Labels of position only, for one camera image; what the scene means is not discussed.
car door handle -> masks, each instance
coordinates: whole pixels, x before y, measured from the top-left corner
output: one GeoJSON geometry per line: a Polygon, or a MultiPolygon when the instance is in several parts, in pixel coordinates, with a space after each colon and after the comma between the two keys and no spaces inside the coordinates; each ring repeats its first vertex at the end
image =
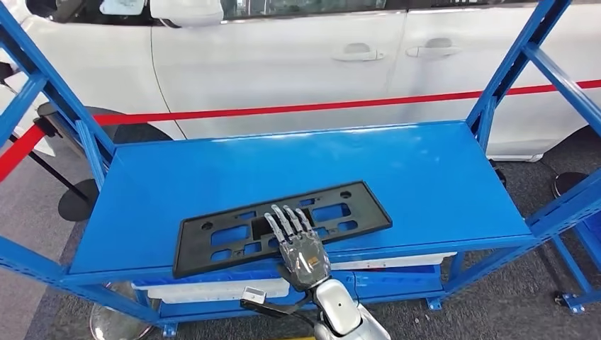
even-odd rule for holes
{"type": "Polygon", "coordinates": [[[370,62],[384,57],[382,51],[378,51],[363,42],[354,42],[344,46],[340,52],[334,53],[332,59],[339,62],[370,62]]]}
{"type": "Polygon", "coordinates": [[[437,58],[437,57],[448,57],[449,55],[455,55],[461,52],[461,48],[458,46],[449,47],[426,47],[417,46],[408,48],[405,53],[409,57],[416,58],[437,58]]]}

red barrier tape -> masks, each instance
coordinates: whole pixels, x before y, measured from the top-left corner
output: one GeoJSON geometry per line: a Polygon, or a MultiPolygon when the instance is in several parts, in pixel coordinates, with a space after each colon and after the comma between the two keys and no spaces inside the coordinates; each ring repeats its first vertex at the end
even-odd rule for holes
{"type": "Polygon", "coordinates": [[[0,182],[17,167],[42,138],[44,138],[44,132],[34,125],[0,156],[0,182]]]}
{"type": "MultiPolygon", "coordinates": [[[[583,89],[601,87],[601,79],[579,81],[583,89]]],[[[525,86],[510,89],[508,96],[517,94],[542,94],[557,91],[553,85],[525,86]]],[[[455,101],[458,99],[478,98],[482,91],[429,94],[425,96],[411,96],[400,98],[371,99],[367,101],[344,101],[340,103],[303,104],[290,106],[272,106],[268,108],[234,108],[230,110],[206,110],[174,113],[143,113],[132,115],[95,115],[96,122],[100,125],[117,124],[143,124],[161,120],[184,120],[196,118],[238,117],[243,115],[267,115],[272,113],[292,113],[301,111],[335,110],[341,108],[365,108],[369,106],[399,105],[409,103],[428,103],[435,101],[455,101]]]]}

blue metal shelf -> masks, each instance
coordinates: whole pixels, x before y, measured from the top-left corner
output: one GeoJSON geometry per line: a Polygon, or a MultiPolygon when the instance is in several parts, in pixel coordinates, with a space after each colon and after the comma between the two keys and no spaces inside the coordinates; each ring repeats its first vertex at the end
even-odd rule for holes
{"type": "MultiPolygon", "coordinates": [[[[590,216],[576,225],[574,232],[593,263],[597,266],[597,269],[601,271],[601,212],[590,216]]],[[[579,295],[564,293],[562,295],[563,301],[568,305],[572,313],[580,314],[585,311],[585,304],[601,301],[601,288],[595,289],[588,282],[580,266],[576,263],[559,236],[555,237],[553,241],[582,290],[582,294],[579,295]]]]}
{"type": "Polygon", "coordinates": [[[184,218],[356,180],[394,227],[328,244],[331,261],[533,240],[467,125],[425,123],[119,146],[69,272],[170,271],[184,218]],[[265,184],[279,176],[294,180],[265,184]]]}
{"type": "MultiPolygon", "coordinates": [[[[458,251],[445,283],[426,280],[414,287],[398,280],[380,292],[370,290],[372,283],[356,286],[357,297],[366,296],[363,302],[427,298],[431,309],[439,309],[444,298],[601,210],[597,170],[524,222],[485,158],[494,111],[529,61],[601,133],[599,107],[540,50],[569,4],[539,2],[465,121],[115,146],[0,3],[2,47],[30,77],[0,116],[0,137],[10,135],[42,91],[62,115],[62,128],[78,134],[101,189],[71,266],[3,237],[0,266],[173,335],[177,322],[238,315],[237,302],[163,304],[158,312],[143,294],[132,301],[102,283],[170,278],[185,217],[363,179],[394,225],[329,244],[332,260],[458,251]],[[465,251],[488,248],[497,250],[462,271],[465,251]]],[[[224,271],[267,270],[273,264],[264,260],[224,271]]],[[[590,298],[601,298],[601,291],[572,302],[590,298]]]]}

robot finger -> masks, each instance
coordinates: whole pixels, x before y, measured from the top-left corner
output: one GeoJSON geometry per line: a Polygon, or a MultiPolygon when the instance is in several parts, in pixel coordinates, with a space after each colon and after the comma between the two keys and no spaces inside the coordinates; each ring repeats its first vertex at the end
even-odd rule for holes
{"type": "Polygon", "coordinates": [[[271,209],[274,210],[274,212],[276,213],[276,215],[280,219],[280,224],[282,225],[283,230],[286,232],[286,234],[288,235],[288,237],[292,236],[294,234],[294,231],[292,230],[292,227],[290,226],[290,222],[288,222],[288,219],[283,214],[283,212],[281,211],[280,207],[277,206],[277,205],[275,205],[275,204],[273,204],[273,205],[271,205],[271,209]]]}
{"type": "Polygon", "coordinates": [[[307,229],[308,232],[313,230],[313,228],[311,227],[311,223],[309,222],[309,219],[307,218],[307,216],[305,216],[305,213],[299,208],[296,208],[294,211],[296,211],[296,214],[300,217],[300,221],[303,223],[303,226],[305,227],[305,229],[307,229]]]}
{"type": "Polygon", "coordinates": [[[284,236],[281,232],[281,229],[278,226],[278,223],[276,222],[274,217],[271,216],[271,214],[268,212],[266,212],[264,216],[265,216],[265,220],[267,220],[267,222],[269,223],[271,230],[274,231],[274,234],[276,235],[276,239],[278,240],[278,243],[282,243],[282,242],[286,241],[286,239],[284,238],[284,236]]]}
{"type": "Polygon", "coordinates": [[[301,222],[298,219],[298,217],[296,217],[296,214],[294,213],[294,211],[292,211],[292,209],[290,209],[290,207],[288,207],[287,205],[284,205],[282,208],[284,211],[286,211],[286,214],[288,214],[288,216],[290,216],[290,221],[292,222],[292,225],[294,226],[296,233],[298,234],[298,233],[304,232],[305,230],[303,229],[303,226],[301,225],[301,222]]]}

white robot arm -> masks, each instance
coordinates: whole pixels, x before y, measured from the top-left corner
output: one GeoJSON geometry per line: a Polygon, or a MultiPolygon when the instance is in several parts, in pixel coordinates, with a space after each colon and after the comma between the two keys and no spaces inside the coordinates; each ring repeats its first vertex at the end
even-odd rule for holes
{"type": "Polygon", "coordinates": [[[273,317],[300,317],[296,312],[313,301],[319,310],[316,322],[310,322],[317,340],[390,340],[391,336],[361,304],[353,301],[348,290],[330,275],[330,260],[317,233],[302,210],[288,206],[271,207],[274,216],[265,218],[279,242],[285,266],[278,271],[305,297],[294,305],[265,302],[265,293],[247,287],[240,300],[244,308],[273,317]]]}

